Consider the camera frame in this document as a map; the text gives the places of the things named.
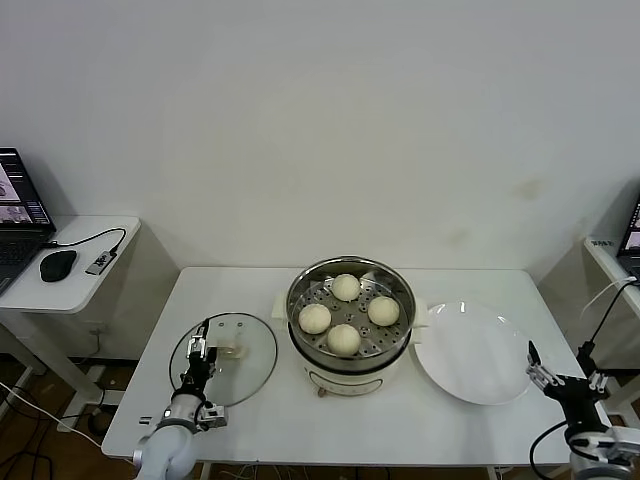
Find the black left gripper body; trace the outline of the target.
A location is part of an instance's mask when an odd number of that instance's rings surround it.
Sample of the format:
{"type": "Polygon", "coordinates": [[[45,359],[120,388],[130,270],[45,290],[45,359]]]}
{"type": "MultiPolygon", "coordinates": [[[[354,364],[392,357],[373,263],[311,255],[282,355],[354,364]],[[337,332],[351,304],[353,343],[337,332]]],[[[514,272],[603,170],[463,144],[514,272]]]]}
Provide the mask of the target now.
{"type": "Polygon", "coordinates": [[[207,359],[194,357],[189,360],[189,367],[182,377],[179,393],[204,398],[204,389],[212,377],[215,366],[207,359]]]}

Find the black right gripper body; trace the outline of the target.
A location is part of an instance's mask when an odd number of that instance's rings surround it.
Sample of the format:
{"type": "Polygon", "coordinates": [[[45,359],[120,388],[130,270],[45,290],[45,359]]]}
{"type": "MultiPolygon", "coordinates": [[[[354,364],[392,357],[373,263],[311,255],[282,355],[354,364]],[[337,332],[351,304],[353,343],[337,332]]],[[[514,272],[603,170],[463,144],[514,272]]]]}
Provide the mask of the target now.
{"type": "Polygon", "coordinates": [[[560,376],[544,387],[544,394],[560,404],[568,426],[603,426],[596,408],[607,398],[603,387],[585,378],[560,376]]]}

